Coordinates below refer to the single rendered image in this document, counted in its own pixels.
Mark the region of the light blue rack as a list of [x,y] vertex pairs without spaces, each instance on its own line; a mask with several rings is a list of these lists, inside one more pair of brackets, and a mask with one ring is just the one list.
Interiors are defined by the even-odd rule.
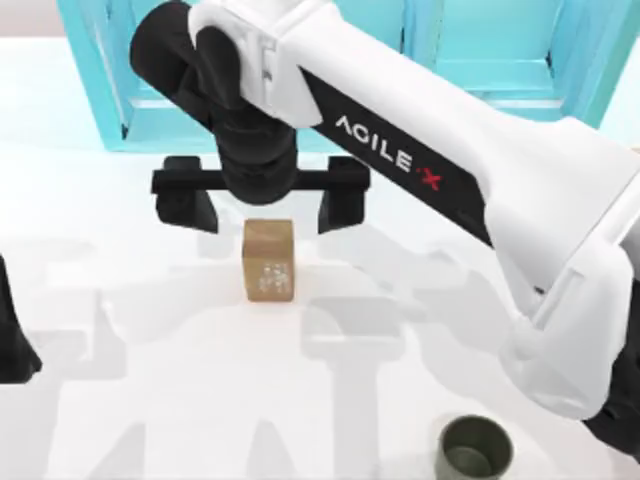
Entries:
[[[129,63],[161,0],[57,0],[106,149],[209,152],[210,136]],[[504,112],[598,127],[640,36],[640,0],[335,0],[343,18]]]

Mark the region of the dark green cup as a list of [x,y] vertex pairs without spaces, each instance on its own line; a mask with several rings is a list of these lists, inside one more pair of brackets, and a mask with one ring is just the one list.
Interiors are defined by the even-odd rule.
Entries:
[[505,428],[481,415],[462,415],[441,430],[434,460],[436,480],[500,480],[515,448]]

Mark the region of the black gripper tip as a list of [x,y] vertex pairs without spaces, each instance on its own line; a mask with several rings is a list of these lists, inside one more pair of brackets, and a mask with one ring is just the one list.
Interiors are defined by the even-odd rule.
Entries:
[[0,385],[25,384],[42,367],[18,320],[6,262],[0,255]]

